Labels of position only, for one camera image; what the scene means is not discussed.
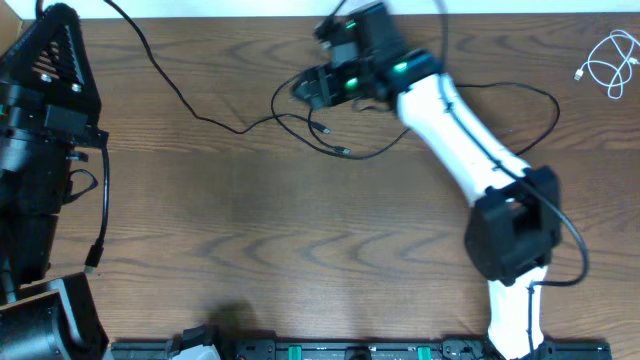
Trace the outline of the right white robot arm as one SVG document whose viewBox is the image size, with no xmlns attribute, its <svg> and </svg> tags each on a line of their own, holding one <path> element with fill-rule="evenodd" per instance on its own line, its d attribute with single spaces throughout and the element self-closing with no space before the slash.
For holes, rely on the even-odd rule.
<svg viewBox="0 0 640 360">
<path fill-rule="evenodd" d="M 385 4 L 373 2 L 339 20 L 325 17 L 314 35 L 330 53 L 325 65 L 304 71 L 291 91 L 311 109 L 358 98 L 385 102 L 454 178 L 471 214 L 466 251 L 487 279 L 488 338 L 504 359 L 541 354 L 540 295 L 560 221 L 558 180 L 532 169 L 502 145 L 465 104 L 443 61 L 409 47 Z"/>
</svg>

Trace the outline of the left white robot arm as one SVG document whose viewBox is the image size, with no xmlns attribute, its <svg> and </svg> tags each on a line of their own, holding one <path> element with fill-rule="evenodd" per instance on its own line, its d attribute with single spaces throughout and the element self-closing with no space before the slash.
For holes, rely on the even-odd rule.
<svg viewBox="0 0 640 360">
<path fill-rule="evenodd" d="M 100 359 L 109 339 L 85 273 L 45 278 L 75 161 L 106 149 L 101 100 L 75 10 L 36 8 L 1 56 L 1 356 Z"/>
</svg>

